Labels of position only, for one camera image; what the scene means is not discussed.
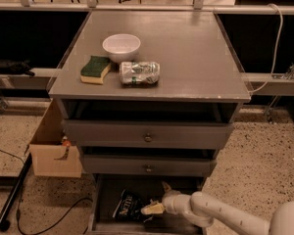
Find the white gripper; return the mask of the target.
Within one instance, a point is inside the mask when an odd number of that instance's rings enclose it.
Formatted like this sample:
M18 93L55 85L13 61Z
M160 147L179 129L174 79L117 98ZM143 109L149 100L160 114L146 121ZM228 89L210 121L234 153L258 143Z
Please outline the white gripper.
M190 195L182 194L179 191L172 190L169 183L162 182L164 192L166 193L162 202L151 202L141 209L144 215L162 214L164 211L172 214L185 214L191 212Z

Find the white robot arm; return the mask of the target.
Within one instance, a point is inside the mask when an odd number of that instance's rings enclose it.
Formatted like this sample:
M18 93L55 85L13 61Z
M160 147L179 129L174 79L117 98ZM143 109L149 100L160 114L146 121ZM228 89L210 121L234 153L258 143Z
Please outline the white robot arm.
M142 214L180 214L202 228L212 226L217 219L238 235L294 235L294 202L280 205L267 221L202 191L186 195L173 190L167 182L162 184L165 190L162 201L151 202L141 209Z

